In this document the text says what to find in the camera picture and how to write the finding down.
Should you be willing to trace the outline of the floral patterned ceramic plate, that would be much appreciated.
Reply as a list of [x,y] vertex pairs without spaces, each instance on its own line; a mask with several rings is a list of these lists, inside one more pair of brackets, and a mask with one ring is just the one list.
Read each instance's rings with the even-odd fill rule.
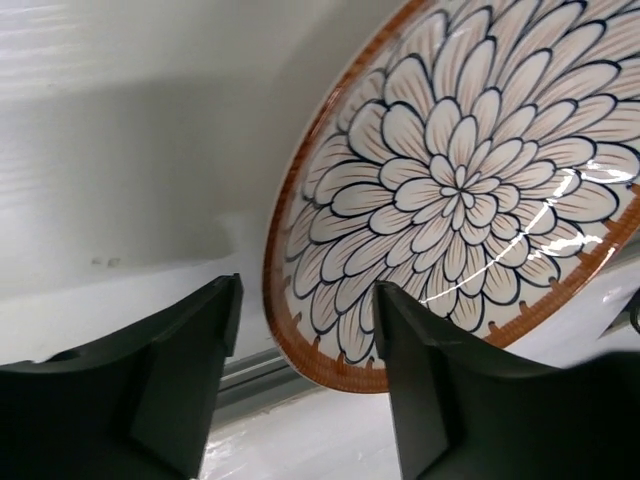
[[331,89],[262,269],[303,377],[387,391],[375,283],[506,347],[639,228],[635,1],[409,1]]

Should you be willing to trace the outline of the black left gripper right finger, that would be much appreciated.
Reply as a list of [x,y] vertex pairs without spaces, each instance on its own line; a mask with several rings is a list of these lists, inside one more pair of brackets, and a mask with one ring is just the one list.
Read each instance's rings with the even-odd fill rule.
[[390,282],[374,287],[406,479],[635,479],[639,356],[613,352],[567,369],[464,331]]

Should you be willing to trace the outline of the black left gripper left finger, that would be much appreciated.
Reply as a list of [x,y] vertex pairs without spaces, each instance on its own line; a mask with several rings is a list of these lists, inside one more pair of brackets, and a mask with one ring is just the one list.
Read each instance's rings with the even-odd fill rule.
[[221,276],[47,361],[1,369],[5,479],[199,475],[243,285]]

